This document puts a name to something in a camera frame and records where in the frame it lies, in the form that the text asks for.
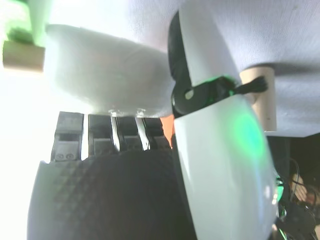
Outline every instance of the human hand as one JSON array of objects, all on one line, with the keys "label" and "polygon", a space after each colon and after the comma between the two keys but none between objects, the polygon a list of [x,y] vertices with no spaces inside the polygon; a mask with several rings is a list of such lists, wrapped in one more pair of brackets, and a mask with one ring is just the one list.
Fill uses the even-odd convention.
[{"label": "human hand", "polygon": [[[292,176],[292,180],[295,181],[296,179],[297,179],[297,174],[294,174]],[[293,189],[295,187],[295,183],[293,181],[290,184],[290,188],[291,188],[292,191],[293,191]],[[299,177],[297,182],[300,183],[300,184],[304,184],[304,180],[302,179],[301,176]],[[307,189],[306,189],[305,186],[296,184],[295,193],[294,194],[299,199],[299,201],[301,201],[301,202],[305,202],[307,200]]]}]

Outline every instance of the black joint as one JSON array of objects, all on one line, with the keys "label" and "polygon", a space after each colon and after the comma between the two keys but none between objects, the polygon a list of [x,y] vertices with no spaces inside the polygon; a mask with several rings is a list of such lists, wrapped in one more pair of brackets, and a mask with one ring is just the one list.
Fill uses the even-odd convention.
[{"label": "black joint", "polygon": [[243,84],[234,90],[235,94],[263,93],[268,90],[268,83],[264,76],[259,76],[253,81]]}]

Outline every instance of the textured black surface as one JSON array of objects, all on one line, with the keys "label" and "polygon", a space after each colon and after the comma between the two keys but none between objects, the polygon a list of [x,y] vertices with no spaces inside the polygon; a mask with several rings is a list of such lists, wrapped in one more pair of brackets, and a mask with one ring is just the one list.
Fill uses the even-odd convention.
[{"label": "textured black surface", "polygon": [[28,240],[196,239],[171,151],[127,151],[85,161],[41,163]]}]

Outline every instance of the beige cylinder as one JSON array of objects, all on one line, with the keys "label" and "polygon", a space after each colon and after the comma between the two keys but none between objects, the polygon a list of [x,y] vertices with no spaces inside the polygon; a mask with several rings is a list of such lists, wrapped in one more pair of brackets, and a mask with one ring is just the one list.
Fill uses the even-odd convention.
[{"label": "beige cylinder", "polygon": [[13,41],[3,44],[3,67],[7,70],[42,73],[44,57],[43,47]]},{"label": "beige cylinder", "polygon": [[253,94],[254,101],[252,108],[256,113],[265,132],[277,130],[276,114],[276,89],[275,71],[271,67],[256,66],[248,68],[240,73],[243,84],[249,83],[257,77],[264,76],[268,84],[268,90],[262,93]]}]

